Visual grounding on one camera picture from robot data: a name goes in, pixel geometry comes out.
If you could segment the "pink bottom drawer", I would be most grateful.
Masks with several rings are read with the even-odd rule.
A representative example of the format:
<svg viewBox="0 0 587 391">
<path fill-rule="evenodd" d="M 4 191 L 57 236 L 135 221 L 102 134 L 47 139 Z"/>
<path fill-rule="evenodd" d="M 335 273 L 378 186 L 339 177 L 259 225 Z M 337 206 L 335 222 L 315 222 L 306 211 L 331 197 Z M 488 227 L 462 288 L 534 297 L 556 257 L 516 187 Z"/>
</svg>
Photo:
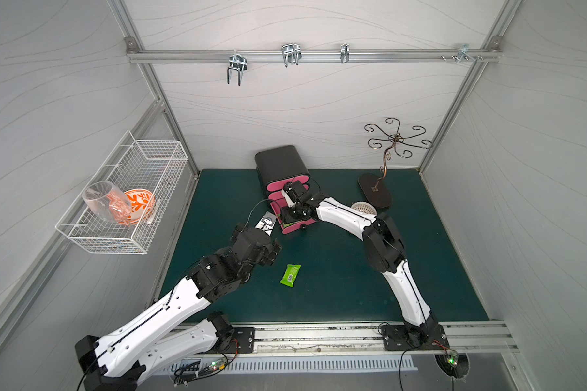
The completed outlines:
<svg viewBox="0 0 587 391">
<path fill-rule="evenodd" d="M 272 212 L 277 216 L 277 221 L 284 235 L 293 233 L 295 231 L 306 230 L 311 224 L 316 223 L 316 220 L 312 218 L 303 221 L 296 221 L 296 223 L 286 223 L 281 216 L 281 212 L 285 206 L 286 202 L 284 198 L 279 200 L 272 200 L 271 202 Z"/>
</svg>

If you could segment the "pink drawer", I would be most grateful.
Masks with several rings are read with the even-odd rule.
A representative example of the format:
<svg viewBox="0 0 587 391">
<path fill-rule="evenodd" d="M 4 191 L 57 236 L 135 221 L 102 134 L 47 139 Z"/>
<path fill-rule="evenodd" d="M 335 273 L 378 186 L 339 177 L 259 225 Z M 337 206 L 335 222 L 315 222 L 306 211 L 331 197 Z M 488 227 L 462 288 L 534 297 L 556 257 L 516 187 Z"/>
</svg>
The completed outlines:
<svg viewBox="0 0 587 391">
<path fill-rule="evenodd" d="M 312 218 L 303 221 L 296 221 L 296 223 L 286 223 L 281 216 L 281 212 L 285 206 L 286 202 L 284 198 L 279 200 L 272 200 L 271 202 L 272 212 L 277 216 L 277 221 L 284 235 L 293 233 L 295 231 L 306 230 L 311 224 L 316 223 L 316 220 Z"/>
<path fill-rule="evenodd" d="M 268 196 L 270 200 L 284 200 L 285 195 L 283 193 L 283 189 L 279 189 L 275 192 L 271 192 Z"/>
<path fill-rule="evenodd" d="M 267 184 L 267 191 L 269 193 L 272 192 L 277 192 L 283 189 L 283 187 L 285 186 L 285 184 L 289 183 L 289 182 L 301 182 L 302 184 L 305 184 L 309 181 L 310 177 L 308 175 L 298 175 L 298 176 L 294 176 L 292 178 L 288 178 L 288 179 L 281 179 L 281 180 L 277 180 L 275 182 L 270 182 L 269 184 Z"/>
</svg>

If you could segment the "pink top drawer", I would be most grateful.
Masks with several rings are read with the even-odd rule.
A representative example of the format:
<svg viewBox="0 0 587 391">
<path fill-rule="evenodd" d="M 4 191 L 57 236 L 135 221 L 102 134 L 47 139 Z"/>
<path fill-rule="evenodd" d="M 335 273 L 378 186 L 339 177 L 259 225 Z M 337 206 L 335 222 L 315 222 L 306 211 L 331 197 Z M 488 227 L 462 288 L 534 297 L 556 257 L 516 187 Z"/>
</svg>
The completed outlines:
<svg viewBox="0 0 587 391">
<path fill-rule="evenodd" d="M 267 184 L 267 191 L 269 193 L 272 192 L 277 192 L 283 189 L 283 187 L 285 186 L 285 184 L 289 183 L 289 182 L 301 182 L 302 184 L 305 184 L 309 181 L 310 177 L 308 175 L 298 175 L 298 176 L 294 176 L 292 178 L 288 178 L 288 179 L 281 179 L 281 180 L 277 180 L 275 182 L 270 182 L 269 184 Z"/>
</svg>

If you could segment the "green cookie packet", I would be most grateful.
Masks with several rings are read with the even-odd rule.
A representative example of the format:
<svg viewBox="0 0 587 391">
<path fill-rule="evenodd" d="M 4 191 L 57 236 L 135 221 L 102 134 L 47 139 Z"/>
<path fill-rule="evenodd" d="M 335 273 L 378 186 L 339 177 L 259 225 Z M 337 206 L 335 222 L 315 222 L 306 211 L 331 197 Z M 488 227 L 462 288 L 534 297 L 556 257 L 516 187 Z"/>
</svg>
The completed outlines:
<svg viewBox="0 0 587 391">
<path fill-rule="evenodd" d="M 295 264 L 288 264 L 283 277 L 280 280 L 282 285 L 286 287 L 293 288 L 294 283 L 298 277 L 298 273 L 300 272 L 301 266 Z"/>
</svg>

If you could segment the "black pink drawer cabinet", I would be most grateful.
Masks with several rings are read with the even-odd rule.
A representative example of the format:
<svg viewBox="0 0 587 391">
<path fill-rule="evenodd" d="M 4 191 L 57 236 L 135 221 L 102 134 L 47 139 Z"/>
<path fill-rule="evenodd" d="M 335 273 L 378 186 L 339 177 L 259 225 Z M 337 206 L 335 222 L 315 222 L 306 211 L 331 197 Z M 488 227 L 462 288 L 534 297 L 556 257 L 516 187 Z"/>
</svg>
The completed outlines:
<svg viewBox="0 0 587 391">
<path fill-rule="evenodd" d="M 285 145 L 257 152 L 254 156 L 254 161 L 259 181 L 267 198 L 270 193 L 266 187 L 270 182 L 298 175 L 308 175 L 311 179 L 311 175 L 294 145 Z M 309 181 L 303 184 L 308 190 Z"/>
</svg>

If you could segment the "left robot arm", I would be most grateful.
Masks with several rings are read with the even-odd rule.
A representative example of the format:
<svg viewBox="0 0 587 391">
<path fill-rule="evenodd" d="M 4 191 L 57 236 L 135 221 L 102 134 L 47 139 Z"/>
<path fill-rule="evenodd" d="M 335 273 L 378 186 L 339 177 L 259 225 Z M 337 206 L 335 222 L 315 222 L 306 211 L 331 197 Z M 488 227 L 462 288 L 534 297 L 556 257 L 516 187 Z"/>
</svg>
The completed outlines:
<svg viewBox="0 0 587 391">
<path fill-rule="evenodd" d="M 175 328 L 270 266 L 282 250 L 277 239 L 256 227 L 236 227 L 231 246 L 202 257 L 169 293 L 132 321 L 102 337 L 76 345 L 83 377 L 78 389 L 135 390 L 161 369 L 189 355 L 227 348 L 233 326 L 220 311 L 182 332 Z"/>
</svg>

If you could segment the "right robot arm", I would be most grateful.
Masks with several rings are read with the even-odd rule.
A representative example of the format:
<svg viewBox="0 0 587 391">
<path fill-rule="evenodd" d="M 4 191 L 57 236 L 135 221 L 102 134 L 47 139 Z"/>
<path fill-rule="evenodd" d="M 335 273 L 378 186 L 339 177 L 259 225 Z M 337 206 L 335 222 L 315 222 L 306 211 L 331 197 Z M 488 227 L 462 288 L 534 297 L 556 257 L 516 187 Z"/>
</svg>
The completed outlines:
<svg viewBox="0 0 587 391">
<path fill-rule="evenodd" d="M 413 347 L 424 345 L 438 321 L 411 274 L 402 236 L 393 219 L 384 213 L 354 210 L 322 192 L 311 194 L 299 181 L 287 182 L 281 193 L 287 203 L 280 210 L 284 222 L 312 218 L 334 224 L 363 242 L 368 263 L 383 275 L 399 303 L 407 341 Z"/>
</svg>

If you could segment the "black metal jewelry stand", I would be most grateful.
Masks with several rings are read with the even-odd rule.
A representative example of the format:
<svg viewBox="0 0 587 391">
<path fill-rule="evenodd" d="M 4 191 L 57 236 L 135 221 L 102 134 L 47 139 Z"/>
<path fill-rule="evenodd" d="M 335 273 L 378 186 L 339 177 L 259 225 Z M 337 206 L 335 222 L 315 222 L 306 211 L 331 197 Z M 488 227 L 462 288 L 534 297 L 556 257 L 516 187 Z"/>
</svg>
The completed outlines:
<svg viewBox="0 0 587 391">
<path fill-rule="evenodd" d="M 368 147 L 381 151 L 383 162 L 379 167 L 379 174 L 366 173 L 357 179 L 365 200 L 381 210 L 388 209 L 392 204 L 391 192 L 385 184 L 391 160 L 394 157 L 411 159 L 414 157 L 414 150 L 425 151 L 433 146 L 432 140 L 427 138 L 427 128 L 423 125 L 412 125 L 407 133 L 401 130 L 401 121 L 395 117 L 386 118 L 384 125 L 390 129 L 384 130 L 374 123 L 364 126 L 364 131 L 373 135 L 368 139 Z"/>
</svg>

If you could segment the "orange patterned bowl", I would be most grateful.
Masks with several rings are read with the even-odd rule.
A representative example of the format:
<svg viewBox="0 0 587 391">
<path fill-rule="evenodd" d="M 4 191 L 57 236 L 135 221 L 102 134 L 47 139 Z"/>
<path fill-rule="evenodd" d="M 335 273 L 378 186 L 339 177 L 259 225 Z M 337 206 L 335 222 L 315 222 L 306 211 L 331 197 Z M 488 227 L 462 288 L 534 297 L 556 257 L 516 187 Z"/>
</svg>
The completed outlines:
<svg viewBox="0 0 587 391">
<path fill-rule="evenodd" d="M 156 199 L 150 190 L 135 188 L 125 192 L 131 204 L 130 214 L 120 221 L 121 225 L 134 226 L 141 222 L 142 219 L 148 220 L 155 208 Z"/>
</svg>

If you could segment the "metal hook small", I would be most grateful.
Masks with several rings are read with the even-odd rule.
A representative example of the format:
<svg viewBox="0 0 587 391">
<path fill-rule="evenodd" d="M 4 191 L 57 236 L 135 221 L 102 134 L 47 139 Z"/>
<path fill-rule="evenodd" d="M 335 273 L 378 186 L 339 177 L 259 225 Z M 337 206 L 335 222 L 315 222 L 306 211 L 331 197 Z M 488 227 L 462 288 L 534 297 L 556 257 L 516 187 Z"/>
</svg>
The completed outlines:
<svg viewBox="0 0 587 391">
<path fill-rule="evenodd" d="M 346 64 L 349 62 L 350 57 L 350 47 L 347 43 L 344 43 L 340 47 L 340 61 L 342 64 Z"/>
</svg>

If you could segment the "metal double hook left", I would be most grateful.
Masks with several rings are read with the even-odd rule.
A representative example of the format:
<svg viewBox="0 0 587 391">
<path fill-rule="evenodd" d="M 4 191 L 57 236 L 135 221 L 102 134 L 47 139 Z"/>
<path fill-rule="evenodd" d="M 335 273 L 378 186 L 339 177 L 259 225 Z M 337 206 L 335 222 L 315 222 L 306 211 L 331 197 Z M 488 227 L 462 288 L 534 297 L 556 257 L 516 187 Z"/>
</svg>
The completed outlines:
<svg viewBox="0 0 587 391">
<path fill-rule="evenodd" d="M 247 70 L 248 61 L 246 57 L 235 54 L 229 58 L 229 64 L 227 68 L 227 83 L 231 84 L 233 76 L 237 76 L 237 85 L 241 85 L 241 81 L 244 72 Z"/>
</svg>

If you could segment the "clear glass cup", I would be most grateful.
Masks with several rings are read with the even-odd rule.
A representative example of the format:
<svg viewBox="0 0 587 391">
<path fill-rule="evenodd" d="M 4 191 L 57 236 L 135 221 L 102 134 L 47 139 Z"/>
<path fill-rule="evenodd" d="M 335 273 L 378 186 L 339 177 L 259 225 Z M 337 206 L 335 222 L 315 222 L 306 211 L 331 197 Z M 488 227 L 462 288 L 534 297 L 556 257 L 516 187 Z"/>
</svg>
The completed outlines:
<svg viewBox="0 0 587 391">
<path fill-rule="evenodd" d="M 94 182 L 83 191 L 82 199 L 96 216 L 108 223 L 127 223 L 132 213 L 127 195 L 109 181 Z"/>
</svg>

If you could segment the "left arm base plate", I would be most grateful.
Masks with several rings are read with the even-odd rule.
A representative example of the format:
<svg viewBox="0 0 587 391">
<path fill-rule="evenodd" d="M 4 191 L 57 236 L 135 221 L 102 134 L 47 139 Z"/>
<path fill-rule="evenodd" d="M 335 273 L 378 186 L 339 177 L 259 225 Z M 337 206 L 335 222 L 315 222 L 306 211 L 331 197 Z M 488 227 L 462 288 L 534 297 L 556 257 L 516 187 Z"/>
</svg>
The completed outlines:
<svg viewBox="0 0 587 391">
<path fill-rule="evenodd" d="M 223 342 L 218 341 L 209 352 L 226 355 L 251 354 L 254 352 L 255 334 L 254 327 L 235 327 L 230 337 L 224 339 Z"/>
</svg>

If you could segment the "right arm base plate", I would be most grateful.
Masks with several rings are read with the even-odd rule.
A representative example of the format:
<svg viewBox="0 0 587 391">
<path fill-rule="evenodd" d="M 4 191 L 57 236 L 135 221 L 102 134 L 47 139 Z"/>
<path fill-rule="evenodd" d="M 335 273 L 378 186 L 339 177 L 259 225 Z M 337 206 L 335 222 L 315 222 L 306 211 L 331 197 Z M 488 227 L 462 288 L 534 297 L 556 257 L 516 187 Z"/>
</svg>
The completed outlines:
<svg viewBox="0 0 587 391">
<path fill-rule="evenodd" d="M 415 329 L 409 329 L 403 324 L 382 323 L 377 327 L 384 350 L 432 350 L 444 351 L 450 348 L 447 334 L 441 324 L 437 324 L 427 336 L 421 335 Z"/>
</svg>

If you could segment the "metal rail bar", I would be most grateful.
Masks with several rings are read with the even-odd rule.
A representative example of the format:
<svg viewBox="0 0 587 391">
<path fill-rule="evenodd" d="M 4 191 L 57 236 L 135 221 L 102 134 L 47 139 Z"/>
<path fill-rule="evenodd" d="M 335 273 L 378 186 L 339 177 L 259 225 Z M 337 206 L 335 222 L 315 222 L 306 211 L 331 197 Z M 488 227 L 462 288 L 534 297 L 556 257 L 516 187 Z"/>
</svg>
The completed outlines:
<svg viewBox="0 0 587 391">
<path fill-rule="evenodd" d="M 451 49 L 353 49 L 347 64 L 400 64 L 400 63 L 437 63 L 445 62 L 441 56 L 450 57 L 459 48 Z M 482 55 L 483 61 L 497 62 L 503 57 L 501 51 L 470 49 L 471 54 Z M 133 64 L 190 64 L 190 65 L 224 65 L 235 54 L 246 57 L 248 64 L 283 65 L 281 49 L 277 50 L 144 50 L 127 55 Z M 302 49 L 302 64 L 341 64 L 340 48 Z"/>
</svg>

